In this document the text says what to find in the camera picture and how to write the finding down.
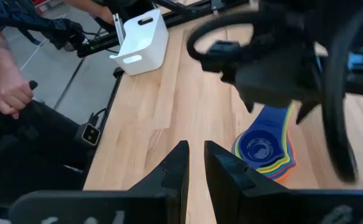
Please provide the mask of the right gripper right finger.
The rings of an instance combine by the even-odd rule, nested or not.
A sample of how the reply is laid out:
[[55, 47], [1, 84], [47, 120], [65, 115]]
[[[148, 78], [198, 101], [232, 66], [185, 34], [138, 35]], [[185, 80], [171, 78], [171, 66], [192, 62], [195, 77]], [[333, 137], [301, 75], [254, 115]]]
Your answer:
[[288, 189], [213, 141], [204, 162], [217, 224], [363, 224], [363, 190]]

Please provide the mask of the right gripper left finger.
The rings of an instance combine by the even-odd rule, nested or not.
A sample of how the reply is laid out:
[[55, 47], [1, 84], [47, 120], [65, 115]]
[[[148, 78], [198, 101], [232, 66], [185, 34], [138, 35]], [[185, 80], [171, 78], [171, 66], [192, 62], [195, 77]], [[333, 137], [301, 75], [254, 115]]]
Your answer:
[[186, 220], [189, 145], [180, 141], [128, 190], [36, 191], [16, 200], [11, 224], [181, 224]]

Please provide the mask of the small navy measuring cup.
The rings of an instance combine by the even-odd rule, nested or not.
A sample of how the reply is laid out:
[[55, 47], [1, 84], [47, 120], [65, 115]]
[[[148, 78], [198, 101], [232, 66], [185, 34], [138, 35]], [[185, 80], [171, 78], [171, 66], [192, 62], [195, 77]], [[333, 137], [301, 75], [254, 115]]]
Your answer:
[[265, 105], [249, 128], [234, 142], [234, 152], [252, 168], [273, 165], [287, 152], [290, 109]]

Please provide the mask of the red measuring cup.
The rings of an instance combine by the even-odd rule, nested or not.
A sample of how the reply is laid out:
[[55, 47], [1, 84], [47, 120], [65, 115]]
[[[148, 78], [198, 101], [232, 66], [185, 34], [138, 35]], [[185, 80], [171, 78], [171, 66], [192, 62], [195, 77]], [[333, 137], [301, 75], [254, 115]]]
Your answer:
[[287, 176], [292, 168], [297, 166], [297, 162], [295, 159], [295, 150], [294, 150], [292, 143], [288, 142], [287, 146], [288, 146], [288, 149], [287, 149], [288, 161], [282, 162], [276, 169], [274, 169], [271, 172], [263, 173], [264, 176], [270, 178], [271, 180], [280, 182], [280, 181], [284, 180], [285, 178], [287, 178]]

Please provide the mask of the orange measuring cup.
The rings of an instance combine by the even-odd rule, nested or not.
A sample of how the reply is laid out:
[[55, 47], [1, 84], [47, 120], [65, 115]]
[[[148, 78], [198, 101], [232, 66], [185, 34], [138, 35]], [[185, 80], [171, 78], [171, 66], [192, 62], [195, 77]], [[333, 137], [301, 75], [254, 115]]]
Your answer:
[[278, 183], [285, 182], [297, 168], [297, 163], [287, 163], [280, 167], [279, 171], [273, 176], [273, 180]]

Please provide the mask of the white plastic basket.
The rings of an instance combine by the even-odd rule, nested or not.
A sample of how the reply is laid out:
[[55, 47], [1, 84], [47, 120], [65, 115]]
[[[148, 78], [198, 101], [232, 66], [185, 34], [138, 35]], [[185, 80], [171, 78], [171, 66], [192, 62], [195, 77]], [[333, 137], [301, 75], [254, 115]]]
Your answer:
[[161, 67], [167, 49], [168, 31], [160, 9], [153, 9], [123, 23], [125, 40], [111, 58], [128, 75]]

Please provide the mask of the person's hand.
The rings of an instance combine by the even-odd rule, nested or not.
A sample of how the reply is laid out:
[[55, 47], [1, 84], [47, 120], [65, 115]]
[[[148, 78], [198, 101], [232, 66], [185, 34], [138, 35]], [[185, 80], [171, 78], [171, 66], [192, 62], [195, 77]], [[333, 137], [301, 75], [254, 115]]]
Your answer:
[[108, 7], [102, 6], [93, 0], [62, 0], [81, 11], [87, 12], [92, 16], [98, 17], [107, 24], [114, 24], [113, 14]]
[[19, 118], [19, 113], [31, 102], [34, 94], [29, 82], [15, 71], [0, 73], [0, 112]]

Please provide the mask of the silver metal bracket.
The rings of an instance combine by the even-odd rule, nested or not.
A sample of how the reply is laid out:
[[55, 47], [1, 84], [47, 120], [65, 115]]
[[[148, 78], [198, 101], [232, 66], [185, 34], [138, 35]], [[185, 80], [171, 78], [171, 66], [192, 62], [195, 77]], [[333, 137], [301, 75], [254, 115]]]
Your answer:
[[121, 17], [119, 16], [118, 13], [113, 15], [113, 21], [116, 29], [116, 34], [118, 37], [119, 46], [121, 47], [123, 45], [126, 35], [123, 27], [123, 21], [121, 20]]

